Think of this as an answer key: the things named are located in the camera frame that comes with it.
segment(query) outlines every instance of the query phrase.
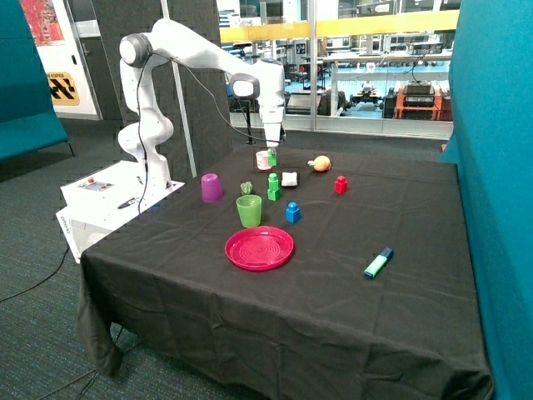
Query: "blue divider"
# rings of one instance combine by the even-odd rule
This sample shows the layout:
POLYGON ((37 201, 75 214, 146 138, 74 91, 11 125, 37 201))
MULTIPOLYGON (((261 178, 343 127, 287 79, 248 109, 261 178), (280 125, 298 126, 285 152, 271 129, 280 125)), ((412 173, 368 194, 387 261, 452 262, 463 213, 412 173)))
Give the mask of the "blue divider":
POLYGON ((463 1, 451 62, 457 163, 495 399, 533 398, 533 2, 463 1))
POLYGON ((66 142, 18 0, 2 0, 0 54, 0 161, 66 142))

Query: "blue highlighter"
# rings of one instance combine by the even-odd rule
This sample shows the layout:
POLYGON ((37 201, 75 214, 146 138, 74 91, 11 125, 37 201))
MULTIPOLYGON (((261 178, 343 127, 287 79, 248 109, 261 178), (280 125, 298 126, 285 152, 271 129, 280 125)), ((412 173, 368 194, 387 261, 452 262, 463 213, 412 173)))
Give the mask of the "blue highlighter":
POLYGON ((365 277, 374 279, 380 270, 385 267, 386 262, 392 258, 393 254, 394 252, 391 248, 385 247, 385 250, 383 250, 381 254, 377 256, 368 267, 366 267, 365 277))

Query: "green toy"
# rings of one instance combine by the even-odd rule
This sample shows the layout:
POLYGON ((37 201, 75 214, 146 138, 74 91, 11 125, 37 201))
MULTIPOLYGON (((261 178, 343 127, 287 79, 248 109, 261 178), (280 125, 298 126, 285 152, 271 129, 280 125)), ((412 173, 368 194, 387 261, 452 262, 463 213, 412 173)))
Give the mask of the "green toy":
POLYGON ((268 190, 266 190, 266 197, 273 202, 280 199, 280 183, 275 173, 268 175, 268 190))
POLYGON ((268 153, 268 165, 270 167, 277 166, 277 155, 276 155, 276 152, 272 151, 272 149, 269 148, 267 153, 268 153))
POLYGON ((253 186, 251 182, 241 183, 241 195, 253 194, 253 186))

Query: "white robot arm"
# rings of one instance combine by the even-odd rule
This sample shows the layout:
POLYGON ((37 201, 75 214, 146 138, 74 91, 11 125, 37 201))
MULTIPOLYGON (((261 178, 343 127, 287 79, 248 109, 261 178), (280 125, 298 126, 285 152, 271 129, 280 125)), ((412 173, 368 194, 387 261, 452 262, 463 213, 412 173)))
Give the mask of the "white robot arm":
POLYGON ((152 190, 166 188, 171 181, 167 160, 157 153, 155 146, 172 135, 173 127, 157 106, 152 80, 153 68, 169 60, 190 68, 215 68, 230 73, 238 98, 257 98, 267 146, 273 148, 280 142, 285 117, 285 77, 279 62, 259 60, 248 64, 170 19, 157 21, 150 33, 125 37, 120 53, 126 105, 140 115, 140 122, 121 130, 118 141, 140 163, 141 176, 145 169, 148 172, 147 196, 152 190))

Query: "pink plate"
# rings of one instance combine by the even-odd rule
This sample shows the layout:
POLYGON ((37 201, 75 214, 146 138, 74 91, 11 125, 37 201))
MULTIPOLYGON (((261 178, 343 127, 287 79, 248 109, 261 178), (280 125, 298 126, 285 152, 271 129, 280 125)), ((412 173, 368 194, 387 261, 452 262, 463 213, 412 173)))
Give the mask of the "pink plate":
POLYGON ((277 227, 250 227, 235 233, 226 243, 232 263, 249 271, 267 271, 282 265, 292 254, 291 235, 277 227))

